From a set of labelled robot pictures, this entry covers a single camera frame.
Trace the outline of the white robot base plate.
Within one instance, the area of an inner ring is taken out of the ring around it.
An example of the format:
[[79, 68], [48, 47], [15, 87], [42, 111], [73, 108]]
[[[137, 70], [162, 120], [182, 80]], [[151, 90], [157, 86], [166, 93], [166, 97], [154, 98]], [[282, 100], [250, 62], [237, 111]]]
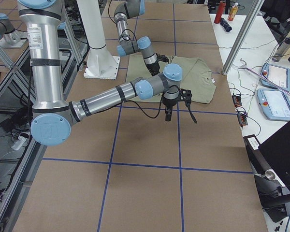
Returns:
[[87, 67], [84, 72], [84, 78], [111, 79], [117, 78], [120, 65], [120, 57], [90, 54], [87, 59]]

